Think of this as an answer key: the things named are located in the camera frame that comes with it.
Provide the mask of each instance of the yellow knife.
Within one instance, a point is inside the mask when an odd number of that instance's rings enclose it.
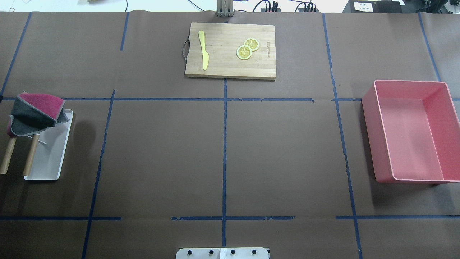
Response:
[[[204,37],[204,31],[200,30],[198,32],[198,37],[200,38],[200,44],[201,44],[201,53],[203,55],[203,70],[207,69],[207,64],[209,63],[209,53],[206,52],[205,48],[205,37]]]

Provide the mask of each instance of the yellow lemon slice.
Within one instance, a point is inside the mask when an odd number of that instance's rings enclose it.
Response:
[[[249,46],[246,45],[241,45],[236,49],[236,55],[242,60],[250,58],[252,54],[253,51]]]
[[[259,49],[259,41],[254,38],[249,38],[244,41],[244,45],[249,46],[252,51]]]

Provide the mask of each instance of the pink bin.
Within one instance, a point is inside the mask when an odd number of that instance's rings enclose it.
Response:
[[[378,182],[460,182],[460,123],[446,83],[376,80],[362,106]]]

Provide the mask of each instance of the towel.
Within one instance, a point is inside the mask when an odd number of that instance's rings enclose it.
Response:
[[[49,94],[19,94],[14,100],[6,133],[10,136],[38,134],[69,121],[65,101]]]

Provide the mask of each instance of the wooden cutting board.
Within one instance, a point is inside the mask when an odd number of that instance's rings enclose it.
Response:
[[[209,65],[203,70],[198,31],[204,31]],[[248,38],[259,41],[259,49],[247,60],[236,56],[236,49]],[[254,24],[192,23],[190,50],[185,75],[188,77],[218,77],[240,79],[276,79],[275,27]]]

